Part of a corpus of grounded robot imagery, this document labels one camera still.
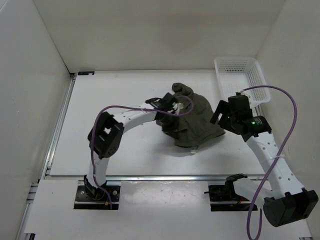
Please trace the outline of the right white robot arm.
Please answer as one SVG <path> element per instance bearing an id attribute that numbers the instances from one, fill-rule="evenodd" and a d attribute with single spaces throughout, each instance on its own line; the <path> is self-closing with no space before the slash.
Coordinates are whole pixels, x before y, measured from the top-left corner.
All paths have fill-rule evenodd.
<path id="1" fill-rule="evenodd" d="M 210 120 L 222 129 L 240 135 L 255 154 L 270 190 L 250 181 L 238 173 L 226 178 L 224 193 L 230 200 L 244 197 L 261 208 L 268 222 L 280 227 L 304 220 L 319 201 L 314 190 L 307 190 L 289 168 L 285 157 L 279 153 L 272 129 L 263 116 L 254 116 L 247 97 L 232 96 L 219 101 Z"/>

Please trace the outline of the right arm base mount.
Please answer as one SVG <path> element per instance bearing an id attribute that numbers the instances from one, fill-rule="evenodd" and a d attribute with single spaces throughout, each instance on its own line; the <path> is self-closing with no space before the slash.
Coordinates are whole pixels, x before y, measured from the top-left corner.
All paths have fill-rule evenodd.
<path id="1" fill-rule="evenodd" d="M 230 193 L 225 185 L 209 185 L 204 192 L 209 196 L 211 212 L 247 212 L 250 201 L 235 193 Z"/>

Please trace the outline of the olive green shorts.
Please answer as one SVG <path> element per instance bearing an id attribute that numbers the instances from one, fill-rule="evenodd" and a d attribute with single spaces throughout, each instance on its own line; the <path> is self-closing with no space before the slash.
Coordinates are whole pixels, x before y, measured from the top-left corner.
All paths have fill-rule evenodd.
<path id="1" fill-rule="evenodd" d="M 225 130 L 219 125 L 210 123 L 214 112 L 204 96 L 180 82 L 173 83 L 171 88 L 178 102 L 183 104 L 179 113 L 192 110 L 189 114 L 178 117 L 176 136 L 170 136 L 174 139 L 175 146 L 197 149 L 200 145 L 225 134 Z"/>

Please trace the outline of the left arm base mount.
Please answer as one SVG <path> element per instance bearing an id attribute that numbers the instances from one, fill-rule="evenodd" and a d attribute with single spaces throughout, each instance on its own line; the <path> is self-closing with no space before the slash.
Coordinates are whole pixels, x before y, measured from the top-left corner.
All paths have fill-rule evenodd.
<path id="1" fill-rule="evenodd" d="M 77 186 L 73 208 L 75 210 L 118 210 L 121 186 L 103 185 L 102 187 L 109 193 L 111 204 L 105 191 L 98 188 L 96 193 L 93 194 L 84 184 L 79 184 Z"/>

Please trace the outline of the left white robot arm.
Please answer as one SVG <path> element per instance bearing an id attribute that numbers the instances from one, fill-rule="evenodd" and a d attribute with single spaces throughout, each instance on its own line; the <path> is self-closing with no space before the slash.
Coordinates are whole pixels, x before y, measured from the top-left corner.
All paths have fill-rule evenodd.
<path id="1" fill-rule="evenodd" d="M 138 107 L 112 105 L 102 109 L 87 136 L 90 148 L 89 172 L 84 176 L 87 195 L 95 201 L 111 201 L 106 172 L 109 160 L 119 149 L 124 133 L 162 117 L 176 116 L 179 111 L 178 100 L 169 93 L 163 98 L 146 100 Z"/>

